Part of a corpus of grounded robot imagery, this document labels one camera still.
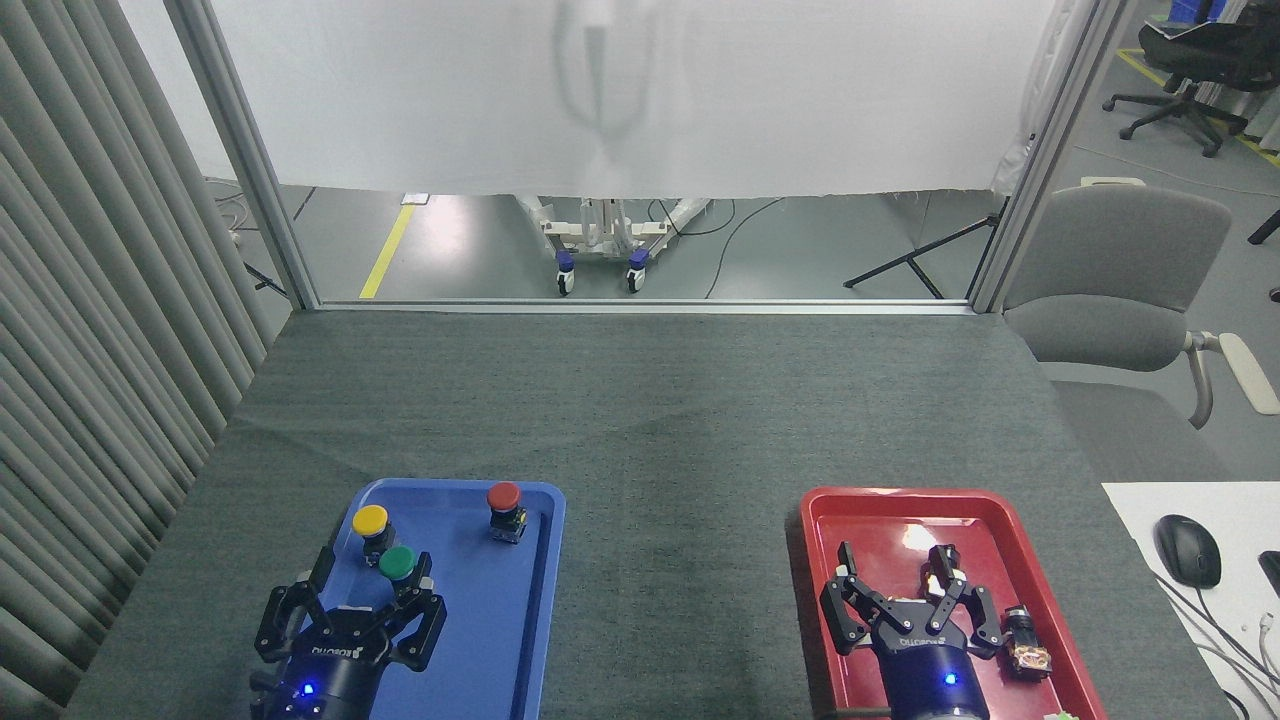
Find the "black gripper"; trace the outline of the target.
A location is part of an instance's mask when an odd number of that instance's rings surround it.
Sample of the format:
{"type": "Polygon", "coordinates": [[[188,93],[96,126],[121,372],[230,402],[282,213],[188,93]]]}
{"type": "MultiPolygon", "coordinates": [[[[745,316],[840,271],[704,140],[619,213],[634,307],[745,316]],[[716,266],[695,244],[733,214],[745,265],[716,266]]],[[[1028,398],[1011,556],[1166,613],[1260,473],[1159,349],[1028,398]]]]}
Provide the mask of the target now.
{"type": "Polygon", "coordinates": [[[278,669],[252,675],[253,719],[369,719],[388,664],[428,667],[447,618],[433,579],[390,582],[392,600],[375,610],[325,611],[319,593],[335,559],[321,547],[310,571],[270,592],[253,647],[278,669]],[[311,623],[292,628],[301,610],[311,623]]]}
{"type": "Polygon", "coordinates": [[[840,656],[870,632],[892,719],[987,719],[970,655],[988,660],[1004,646],[991,592],[968,580],[954,544],[928,552],[923,588],[929,601],[888,600],[858,575],[849,542],[841,542],[835,574],[820,592],[820,609],[840,656]],[[972,632],[950,618],[960,605],[972,632]]]}

